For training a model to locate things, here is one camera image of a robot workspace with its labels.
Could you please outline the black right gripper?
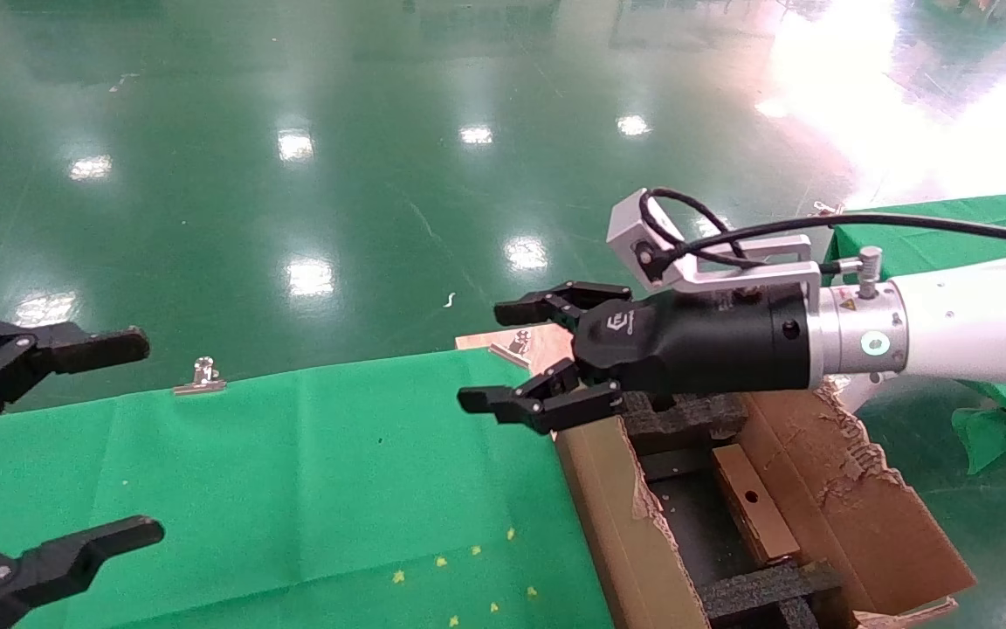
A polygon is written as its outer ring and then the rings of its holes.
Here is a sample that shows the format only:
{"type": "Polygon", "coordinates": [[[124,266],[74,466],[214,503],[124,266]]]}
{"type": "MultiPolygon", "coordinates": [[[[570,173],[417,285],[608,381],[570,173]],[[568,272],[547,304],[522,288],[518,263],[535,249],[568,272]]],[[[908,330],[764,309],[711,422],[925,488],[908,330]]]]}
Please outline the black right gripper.
{"type": "Polygon", "coordinates": [[[576,363],[562,359],[514,387],[459,389],[460,409],[549,435],[615,417],[624,390],[712,395],[810,386],[808,316],[798,284],[752,295],[670,290],[631,299],[627,286],[567,281],[496,302],[500,326],[551,322],[575,331],[576,363]]]}

